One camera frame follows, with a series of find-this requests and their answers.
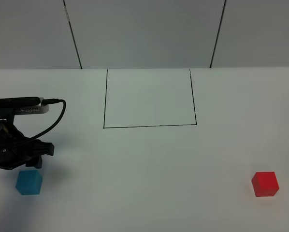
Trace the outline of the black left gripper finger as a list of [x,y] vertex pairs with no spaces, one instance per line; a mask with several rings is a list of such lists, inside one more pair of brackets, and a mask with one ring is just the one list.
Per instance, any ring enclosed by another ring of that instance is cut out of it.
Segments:
[[33,154],[34,156],[54,155],[55,146],[52,143],[42,142],[40,140],[33,141]]
[[26,162],[26,167],[34,167],[40,169],[42,167],[42,157],[34,157]]

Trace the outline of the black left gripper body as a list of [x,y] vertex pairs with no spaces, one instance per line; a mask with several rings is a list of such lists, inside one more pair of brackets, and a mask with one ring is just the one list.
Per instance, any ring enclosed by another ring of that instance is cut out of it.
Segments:
[[14,125],[13,117],[0,119],[0,169],[12,170],[34,158],[28,144],[18,145],[26,139]]

